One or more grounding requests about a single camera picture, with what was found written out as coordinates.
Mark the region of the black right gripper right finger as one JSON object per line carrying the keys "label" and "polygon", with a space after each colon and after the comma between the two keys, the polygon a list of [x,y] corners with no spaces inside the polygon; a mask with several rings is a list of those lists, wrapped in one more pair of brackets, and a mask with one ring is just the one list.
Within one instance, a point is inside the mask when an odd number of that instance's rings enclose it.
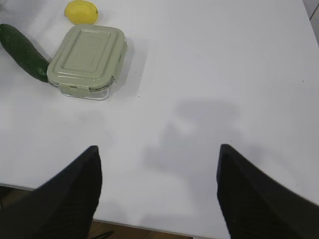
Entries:
{"label": "black right gripper right finger", "polygon": [[317,239],[319,207],[279,184],[228,144],[220,147],[217,199],[232,239]]}

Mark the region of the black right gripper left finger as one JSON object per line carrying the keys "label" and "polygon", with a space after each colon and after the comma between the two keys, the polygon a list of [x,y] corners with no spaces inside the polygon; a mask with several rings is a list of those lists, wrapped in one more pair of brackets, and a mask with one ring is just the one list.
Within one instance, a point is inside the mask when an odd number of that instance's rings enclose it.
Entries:
{"label": "black right gripper left finger", "polygon": [[101,188],[99,150],[90,146],[45,184],[0,211],[0,237],[85,239]]}

